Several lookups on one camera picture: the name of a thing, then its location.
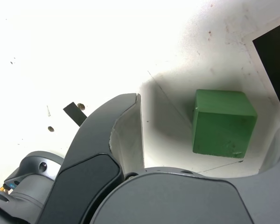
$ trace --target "black object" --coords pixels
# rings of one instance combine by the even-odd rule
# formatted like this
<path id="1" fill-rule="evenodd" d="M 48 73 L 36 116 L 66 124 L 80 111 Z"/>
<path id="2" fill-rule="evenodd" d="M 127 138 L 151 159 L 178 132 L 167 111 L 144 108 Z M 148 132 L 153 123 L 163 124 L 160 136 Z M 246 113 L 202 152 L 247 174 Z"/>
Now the black object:
<path id="1" fill-rule="evenodd" d="M 4 181 L 7 190 L 15 189 L 19 183 L 31 174 L 45 176 L 52 181 L 63 163 L 63 158 L 49 152 L 35 151 L 29 153 L 20 166 Z"/>
<path id="2" fill-rule="evenodd" d="M 253 43 L 280 101 L 280 26 Z"/>
<path id="3" fill-rule="evenodd" d="M 87 116 L 80 110 L 77 105 L 72 102 L 71 104 L 67 105 L 64 109 L 67 115 L 75 121 L 78 126 L 81 126 L 82 123 L 85 121 Z"/>
<path id="4" fill-rule="evenodd" d="M 124 180 L 109 138 L 135 100 L 136 94 L 118 96 L 85 120 L 53 186 L 40 175 L 50 168 L 42 161 L 33 166 L 38 175 L 26 175 L 10 195 L 0 192 L 0 224 L 34 224 L 39 214 L 38 224 L 280 223 L 280 130 L 258 175 L 216 179 L 156 167 Z"/>
<path id="5" fill-rule="evenodd" d="M 90 221 L 111 190 L 124 181 L 109 147 L 112 127 L 136 103 L 136 94 L 117 96 L 93 112 L 79 128 L 60 168 L 38 224 Z M 79 187 L 82 194 L 74 194 Z"/>

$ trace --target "white table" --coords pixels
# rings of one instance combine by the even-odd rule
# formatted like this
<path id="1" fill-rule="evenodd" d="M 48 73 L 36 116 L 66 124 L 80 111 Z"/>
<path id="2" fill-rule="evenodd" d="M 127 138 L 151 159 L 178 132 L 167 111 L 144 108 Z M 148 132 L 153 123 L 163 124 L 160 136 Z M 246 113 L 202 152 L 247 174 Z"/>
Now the white table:
<path id="1" fill-rule="evenodd" d="M 0 1 L 0 185 L 29 152 L 65 156 L 78 130 L 69 103 L 89 115 L 130 92 L 142 96 L 146 167 L 257 173 L 280 103 L 252 40 L 278 25 L 280 0 Z M 196 89 L 248 96 L 259 117 L 243 162 L 192 152 Z"/>

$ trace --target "green block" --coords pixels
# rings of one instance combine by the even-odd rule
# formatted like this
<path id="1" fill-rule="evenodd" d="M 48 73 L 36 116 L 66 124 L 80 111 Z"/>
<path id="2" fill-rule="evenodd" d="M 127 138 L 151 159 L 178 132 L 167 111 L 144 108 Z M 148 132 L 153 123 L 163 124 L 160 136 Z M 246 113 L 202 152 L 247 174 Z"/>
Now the green block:
<path id="1" fill-rule="evenodd" d="M 197 90 L 193 152 L 243 158 L 257 113 L 243 92 Z"/>

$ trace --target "black panel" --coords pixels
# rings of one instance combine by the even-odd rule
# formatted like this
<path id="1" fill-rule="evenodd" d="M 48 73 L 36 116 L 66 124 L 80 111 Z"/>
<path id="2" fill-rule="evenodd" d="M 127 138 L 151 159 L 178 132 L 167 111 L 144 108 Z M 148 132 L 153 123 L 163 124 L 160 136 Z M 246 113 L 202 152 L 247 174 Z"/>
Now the black panel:
<path id="1" fill-rule="evenodd" d="M 119 95 L 89 115 L 71 143 L 60 172 L 96 154 L 110 154 L 109 140 L 115 121 L 135 102 L 136 93 Z"/>
<path id="2" fill-rule="evenodd" d="M 56 179 L 38 224 L 79 224 L 86 213 L 91 218 L 105 195 L 122 179 L 120 167 L 106 154 L 64 170 Z"/>
<path id="3" fill-rule="evenodd" d="M 280 26 L 253 43 L 280 101 Z"/>
<path id="4" fill-rule="evenodd" d="M 74 102 L 67 105 L 63 110 L 79 126 L 81 126 L 87 118 L 87 116 L 79 109 L 79 107 L 77 107 Z"/>

